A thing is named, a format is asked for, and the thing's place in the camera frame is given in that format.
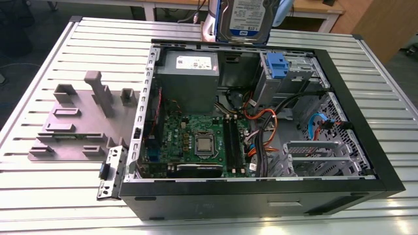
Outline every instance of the metal workbench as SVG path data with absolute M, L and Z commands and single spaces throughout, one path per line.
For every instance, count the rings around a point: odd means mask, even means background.
M 122 201 L 96 202 L 100 163 L 31 163 L 27 150 L 56 85 L 90 89 L 84 73 L 97 70 L 110 90 L 140 90 L 150 38 L 198 40 L 200 26 L 93 18 L 66 25 L 0 132 L 0 231 L 418 234 L 418 113 L 368 47 L 349 35 L 275 30 L 268 44 L 328 51 L 405 187 L 389 199 L 331 216 L 140 221 Z

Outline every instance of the hard drive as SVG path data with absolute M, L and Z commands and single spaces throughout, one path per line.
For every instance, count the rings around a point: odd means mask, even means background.
M 265 44 L 279 0 L 218 0 L 217 42 Z

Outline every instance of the motherboard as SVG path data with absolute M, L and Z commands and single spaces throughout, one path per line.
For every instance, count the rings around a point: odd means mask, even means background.
M 170 178 L 170 170 L 204 166 L 220 177 L 248 177 L 241 144 L 248 130 L 244 118 L 174 113 L 164 117 L 162 125 L 162 144 L 158 149 L 146 148 L 141 175 Z

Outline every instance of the ram slot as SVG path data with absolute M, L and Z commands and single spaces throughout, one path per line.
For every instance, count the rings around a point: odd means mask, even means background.
M 233 168 L 241 168 L 241 157 L 240 157 L 240 144 L 238 144 L 238 130 L 236 125 L 236 119 L 229 121 L 229 132 L 230 132 L 230 146 L 232 146 L 232 156 L 233 156 Z
M 222 118 L 222 146 L 224 154 L 226 156 L 226 170 L 232 171 L 233 169 L 233 154 L 232 154 L 232 142 L 230 142 L 230 128 L 229 128 L 230 119 Z

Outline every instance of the blue object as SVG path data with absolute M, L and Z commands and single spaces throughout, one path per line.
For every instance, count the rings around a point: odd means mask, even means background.
M 283 79 L 288 72 L 288 62 L 281 53 L 267 53 L 267 66 L 273 79 Z
M 312 123 L 313 123 L 315 117 L 317 117 L 317 116 L 323 119 L 323 121 L 325 121 L 328 119 L 327 116 L 323 114 L 313 114 L 311 116 L 311 118 L 308 119 L 308 122 L 307 122 L 307 134 L 308 134 L 309 139 L 313 139 Z
M 287 15 L 287 12 L 289 11 L 289 8 L 293 5 L 293 1 L 295 0 L 280 0 L 280 4 L 276 9 L 276 13 L 275 13 L 273 21 L 272 21 L 272 27 L 277 27 L 281 24 L 284 17 Z
M 149 162 L 158 162 L 158 149 L 148 149 Z

